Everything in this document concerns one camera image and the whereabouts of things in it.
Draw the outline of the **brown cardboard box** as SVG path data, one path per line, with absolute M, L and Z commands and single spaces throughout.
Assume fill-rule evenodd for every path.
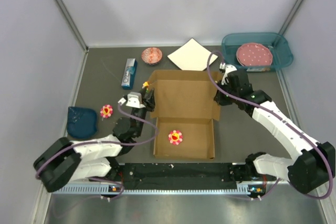
M 213 80 L 221 80 L 220 72 L 155 70 L 148 79 L 154 89 L 159 133 L 154 140 L 155 158 L 211 160 L 215 157 L 214 121 L 220 118 L 220 106 L 214 101 L 217 89 Z M 173 145 L 168 135 L 178 130 L 183 142 Z

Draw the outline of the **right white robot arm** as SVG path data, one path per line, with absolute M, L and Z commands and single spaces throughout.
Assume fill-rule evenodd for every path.
M 250 154 L 245 160 L 245 174 L 252 180 L 270 175 L 287 181 L 298 192 L 311 197 L 310 192 L 328 184 L 327 199 L 333 190 L 335 177 L 335 147 L 321 143 L 298 128 L 275 102 L 262 90 L 253 90 L 247 73 L 229 65 L 216 82 L 214 101 L 221 106 L 236 104 L 253 120 L 261 124 L 289 153 L 289 158 L 265 152 Z

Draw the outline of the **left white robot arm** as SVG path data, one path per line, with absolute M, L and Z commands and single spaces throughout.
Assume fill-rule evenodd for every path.
M 153 89 L 144 87 L 140 92 L 130 92 L 118 101 L 118 110 L 123 116 L 117 120 L 111 134 L 88 141 L 70 141 L 67 137 L 58 139 L 33 163 L 35 177 L 49 193 L 77 180 L 120 178 L 116 157 L 138 145 L 135 138 L 141 136 L 145 124 L 155 126 L 145 119 L 146 114 L 154 109 Z

